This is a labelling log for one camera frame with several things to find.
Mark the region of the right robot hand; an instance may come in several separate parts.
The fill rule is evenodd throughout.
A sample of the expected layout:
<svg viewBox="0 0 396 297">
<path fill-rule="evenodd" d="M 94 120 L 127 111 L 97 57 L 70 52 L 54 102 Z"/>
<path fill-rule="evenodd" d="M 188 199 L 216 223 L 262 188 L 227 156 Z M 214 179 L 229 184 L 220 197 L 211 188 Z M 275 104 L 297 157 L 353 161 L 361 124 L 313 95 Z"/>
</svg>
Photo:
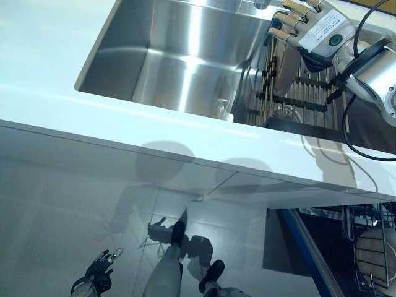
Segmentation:
<svg viewBox="0 0 396 297">
<path fill-rule="evenodd" d="M 297 50 L 302 57 L 330 61 L 353 55 L 353 22 L 327 1 L 283 1 L 287 13 L 276 12 L 282 24 L 269 35 Z"/>
</svg>

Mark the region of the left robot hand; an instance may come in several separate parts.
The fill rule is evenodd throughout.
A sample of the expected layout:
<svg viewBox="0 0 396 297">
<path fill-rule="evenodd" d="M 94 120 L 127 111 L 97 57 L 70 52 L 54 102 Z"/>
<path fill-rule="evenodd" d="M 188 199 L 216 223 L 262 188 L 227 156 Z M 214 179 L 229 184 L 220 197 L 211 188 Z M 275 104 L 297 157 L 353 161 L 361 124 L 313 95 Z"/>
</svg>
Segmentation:
<svg viewBox="0 0 396 297">
<path fill-rule="evenodd" d="M 113 272 L 111 266 L 114 261 L 123 253 L 123 248 L 118 248 L 113 252 L 108 249 L 101 252 L 88 267 L 85 277 L 87 277 L 95 287 L 98 294 L 108 291 L 111 286 L 110 274 Z"/>
</svg>

